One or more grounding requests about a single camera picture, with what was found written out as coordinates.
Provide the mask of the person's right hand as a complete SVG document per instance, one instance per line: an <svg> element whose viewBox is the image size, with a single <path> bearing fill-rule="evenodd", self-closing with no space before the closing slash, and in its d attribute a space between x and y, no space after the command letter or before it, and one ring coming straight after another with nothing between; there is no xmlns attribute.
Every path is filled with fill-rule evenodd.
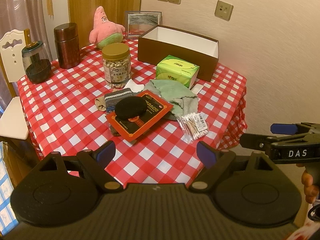
<svg viewBox="0 0 320 240"><path fill-rule="evenodd" d="M319 197L319 187L313 184L313 177L304 170L301 178L304 186L305 200L309 204L313 204Z"/></svg>

